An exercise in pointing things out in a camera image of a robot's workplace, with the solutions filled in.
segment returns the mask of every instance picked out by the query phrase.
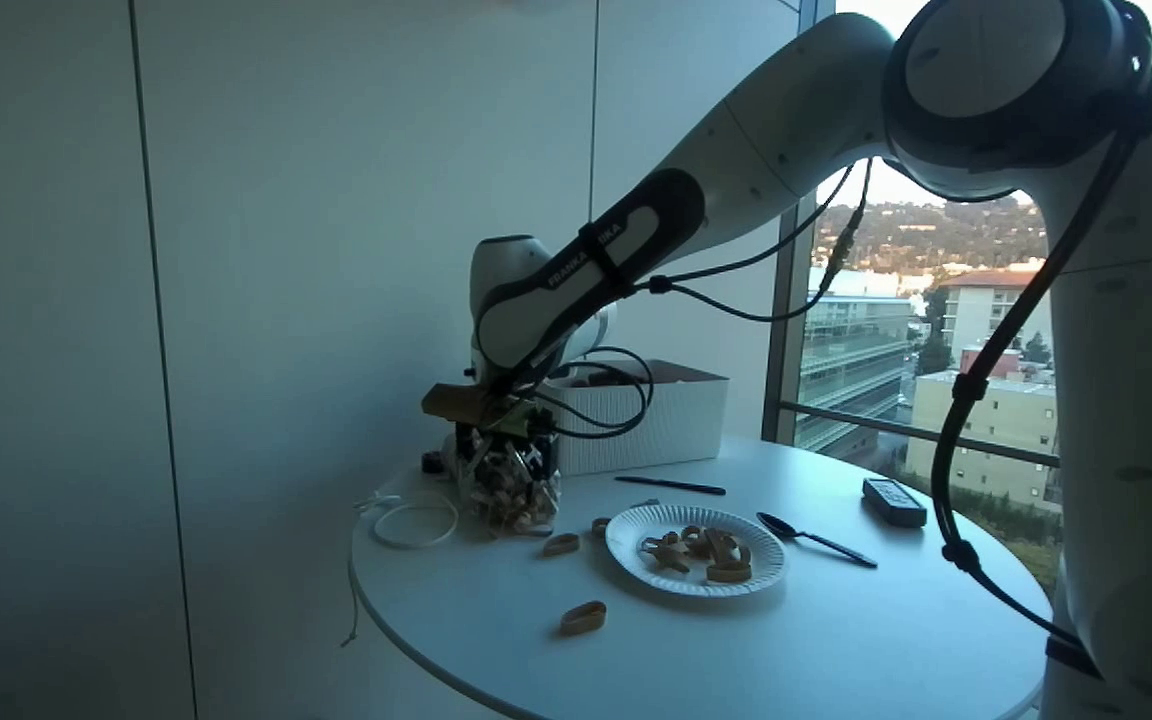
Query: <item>chopstick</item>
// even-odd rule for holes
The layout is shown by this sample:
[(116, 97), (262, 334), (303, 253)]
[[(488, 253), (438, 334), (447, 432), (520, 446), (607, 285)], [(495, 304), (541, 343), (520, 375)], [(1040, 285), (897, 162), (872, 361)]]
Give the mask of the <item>chopstick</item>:
[(727, 496), (727, 489), (717, 485), (690, 485), (667, 477), (618, 477), (619, 485), (652, 485), (652, 489), (678, 489), (678, 492), (706, 492), (706, 496)]

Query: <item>dark object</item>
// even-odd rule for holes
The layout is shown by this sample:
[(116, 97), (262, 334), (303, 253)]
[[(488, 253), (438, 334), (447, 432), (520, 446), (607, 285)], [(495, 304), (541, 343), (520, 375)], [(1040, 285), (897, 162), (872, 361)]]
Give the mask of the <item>dark object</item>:
[(865, 477), (861, 506), (891, 529), (925, 529), (928, 523), (928, 509), (903, 485), (897, 485), (890, 477)]
[(727, 496), (727, 489), (717, 485), (686, 485), (663, 477), (618, 477), (619, 485), (652, 485), (652, 489), (682, 489), (682, 492), (706, 492), (706, 496)]
[(830, 536), (800, 534), (800, 529), (791, 529), (790, 520), (779, 520), (779, 518), (774, 518), (774, 513), (761, 513), (761, 523), (764, 523), (774, 536), (779, 536), (786, 545), (812, 542), (812, 545), (825, 545), (825, 548), (840, 554), (846, 561), (851, 561), (851, 563), (861, 563), (861, 570), (880, 570), (877, 561), (869, 561), (869, 555), (861, 555), (861, 554), (851, 554), (851, 548), (846, 548), (846, 545), (836, 545), (836, 542), (830, 542)]

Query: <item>round white table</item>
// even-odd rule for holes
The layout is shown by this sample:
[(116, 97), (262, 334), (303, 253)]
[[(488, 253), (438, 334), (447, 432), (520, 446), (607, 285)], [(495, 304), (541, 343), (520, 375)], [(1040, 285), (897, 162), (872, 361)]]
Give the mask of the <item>round white table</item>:
[[(541, 536), (461, 534), (434, 548), (353, 534), (357, 592), (373, 619), (422, 670), (505, 716), (891, 716), (976, 720), (1031, 705), (1045, 632), (940, 561), (940, 534), (877, 523), (861, 509), (865, 467), (779, 446), (727, 442), (708, 466), (646, 467), (722, 485), (727, 496), (562, 479), (557, 534), (580, 534), (574, 555), (541, 555)], [(440, 477), (405, 477), (385, 492), (454, 496)], [(682, 599), (646, 588), (589, 536), (595, 518), (631, 506), (706, 506), (779, 513), (806, 534), (851, 545), (880, 570), (857, 570), (808, 545), (786, 548), (786, 579), (743, 599)], [(985, 570), (1030, 609), (1047, 597), (1025, 563), (966, 520)], [(562, 637), (568, 609), (603, 599), (607, 619)]]

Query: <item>white robotic arm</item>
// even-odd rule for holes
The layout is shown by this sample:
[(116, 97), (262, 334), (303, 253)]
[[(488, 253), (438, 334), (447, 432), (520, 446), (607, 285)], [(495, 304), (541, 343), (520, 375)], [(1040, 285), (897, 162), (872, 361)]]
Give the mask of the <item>white robotic arm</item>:
[[(477, 292), (479, 388), (545, 375), (562, 342), (656, 264), (779, 215), (883, 158), (940, 196), (1025, 189), (1075, 226), (1117, 132), (1152, 130), (1148, 30), (1121, 0), (937, 0), (891, 46), (833, 16), (755, 68), (562, 256)], [(1152, 711), (1152, 137), (1056, 290), (1060, 609), (1111, 705)], [(1053, 716), (1087, 711), (1060, 672)]]

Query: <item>white plate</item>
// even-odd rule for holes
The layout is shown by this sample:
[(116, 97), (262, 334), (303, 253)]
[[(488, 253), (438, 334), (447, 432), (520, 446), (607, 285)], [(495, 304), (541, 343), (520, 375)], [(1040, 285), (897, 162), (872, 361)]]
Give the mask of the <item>white plate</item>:
[[(646, 545), (663, 534), (686, 534), (690, 523), (733, 534), (751, 555), (751, 575), (742, 585), (722, 585), (722, 579), (706, 579), (706, 574), (686, 575), (686, 574), (656, 570)], [(629, 575), (672, 597), (706, 597), (706, 599), (751, 597), (751, 592), (779, 585), (786, 575), (786, 548), (764, 523), (722, 513), (722, 509), (692, 509), (692, 506), (652, 506), (652, 509), (618, 513), (607, 523), (607, 554)]]

